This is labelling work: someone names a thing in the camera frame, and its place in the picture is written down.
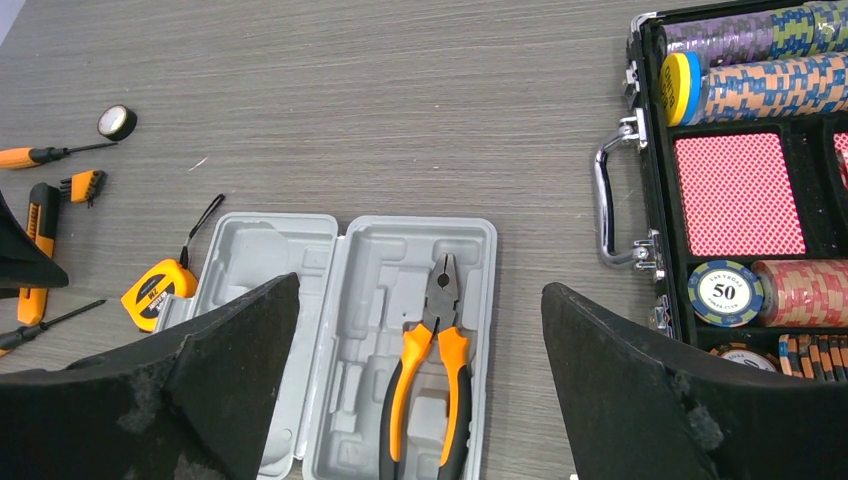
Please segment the small orange screwdriver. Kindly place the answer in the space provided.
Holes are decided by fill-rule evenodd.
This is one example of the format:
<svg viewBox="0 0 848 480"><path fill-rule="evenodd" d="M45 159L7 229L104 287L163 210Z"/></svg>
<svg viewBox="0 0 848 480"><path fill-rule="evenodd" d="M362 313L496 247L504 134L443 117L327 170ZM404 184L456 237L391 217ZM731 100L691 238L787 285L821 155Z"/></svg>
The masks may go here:
<svg viewBox="0 0 848 480"><path fill-rule="evenodd" d="M117 145L117 142L105 142L74 148L58 147L19 147L1 151L1 168L3 170L18 170L41 166L62 160L74 153L107 148Z"/></svg>

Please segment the small round silver disc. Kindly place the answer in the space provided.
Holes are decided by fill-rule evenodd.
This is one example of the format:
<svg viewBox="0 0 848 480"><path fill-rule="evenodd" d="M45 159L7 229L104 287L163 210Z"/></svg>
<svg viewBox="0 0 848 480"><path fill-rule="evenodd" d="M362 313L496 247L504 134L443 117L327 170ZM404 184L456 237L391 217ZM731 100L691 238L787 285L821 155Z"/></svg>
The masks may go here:
<svg viewBox="0 0 848 480"><path fill-rule="evenodd" d="M138 123L137 114L123 104L107 108L99 117L96 128L104 138L120 142L130 136Z"/></svg>

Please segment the grey plastic tool case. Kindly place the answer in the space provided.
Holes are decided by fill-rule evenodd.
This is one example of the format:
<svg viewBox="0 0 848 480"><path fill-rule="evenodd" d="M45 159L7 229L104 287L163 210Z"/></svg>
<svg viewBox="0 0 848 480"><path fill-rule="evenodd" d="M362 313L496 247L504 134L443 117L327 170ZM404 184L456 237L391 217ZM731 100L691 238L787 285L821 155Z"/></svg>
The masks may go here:
<svg viewBox="0 0 848 480"><path fill-rule="evenodd" d="M497 232L480 218L362 216L345 231L329 215L232 212L212 236L196 293L166 298L164 330L290 272L300 313L258 475L307 479L378 475L383 397L418 321L431 269L456 258L457 323L469 341L472 421L466 479L482 475Z"/></svg>

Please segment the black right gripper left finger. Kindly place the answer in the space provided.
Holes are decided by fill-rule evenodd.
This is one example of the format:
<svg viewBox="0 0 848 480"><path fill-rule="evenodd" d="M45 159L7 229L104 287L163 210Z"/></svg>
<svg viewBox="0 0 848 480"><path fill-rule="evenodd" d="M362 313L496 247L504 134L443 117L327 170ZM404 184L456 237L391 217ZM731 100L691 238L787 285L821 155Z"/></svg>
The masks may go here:
<svg viewBox="0 0 848 480"><path fill-rule="evenodd" d="M281 275L57 371L1 378L5 479L253 479L299 314Z"/></svg>

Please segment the orange tape measure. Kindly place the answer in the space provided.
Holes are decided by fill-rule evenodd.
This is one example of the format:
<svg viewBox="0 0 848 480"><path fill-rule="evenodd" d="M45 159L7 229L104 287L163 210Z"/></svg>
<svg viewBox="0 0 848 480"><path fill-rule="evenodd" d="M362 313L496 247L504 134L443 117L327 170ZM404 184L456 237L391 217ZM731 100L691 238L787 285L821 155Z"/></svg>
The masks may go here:
<svg viewBox="0 0 848 480"><path fill-rule="evenodd" d="M219 193L189 231L178 258L165 258L151 267L122 296L121 303L136 327L146 333L154 330L165 297L194 296L198 279L190 270L190 244L226 196Z"/></svg>

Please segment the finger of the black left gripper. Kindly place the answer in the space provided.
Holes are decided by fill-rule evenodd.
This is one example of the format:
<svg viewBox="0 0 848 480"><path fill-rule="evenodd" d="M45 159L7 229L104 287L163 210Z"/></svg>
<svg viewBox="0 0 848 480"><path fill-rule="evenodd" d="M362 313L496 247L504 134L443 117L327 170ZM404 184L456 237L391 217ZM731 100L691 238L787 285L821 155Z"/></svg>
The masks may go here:
<svg viewBox="0 0 848 480"><path fill-rule="evenodd" d="M32 240L1 196L1 298L21 288L62 288L67 273Z"/></svg>

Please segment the orange black pliers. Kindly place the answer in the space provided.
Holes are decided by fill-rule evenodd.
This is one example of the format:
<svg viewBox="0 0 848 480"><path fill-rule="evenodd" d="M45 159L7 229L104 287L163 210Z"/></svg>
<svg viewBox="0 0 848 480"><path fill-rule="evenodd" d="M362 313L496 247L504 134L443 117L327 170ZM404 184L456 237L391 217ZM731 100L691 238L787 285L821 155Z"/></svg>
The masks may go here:
<svg viewBox="0 0 848 480"><path fill-rule="evenodd" d="M427 379L435 378L435 366L427 364L433 349L439 353L446 388L446 425L437 477L460 479L464 474L473 419L472 374L468 363L470 340L458 326L459 300L456 256L445 252L428 276L420 320L402 334L403 350L388 381L379 430L380 479L402 477L412 389L421 368Z"/></svg>

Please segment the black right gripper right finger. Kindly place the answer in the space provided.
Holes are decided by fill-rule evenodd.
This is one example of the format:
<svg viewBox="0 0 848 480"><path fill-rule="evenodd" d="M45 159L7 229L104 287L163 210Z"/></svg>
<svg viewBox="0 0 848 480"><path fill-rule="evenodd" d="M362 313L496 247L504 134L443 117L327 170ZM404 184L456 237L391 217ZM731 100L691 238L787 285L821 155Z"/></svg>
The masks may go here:
<svg viewBox="0 0 848 480"><path fill-rule="evenodd" d="M561 283L543 337L582 479L843 479L847 387L670 339Z"/></svg>

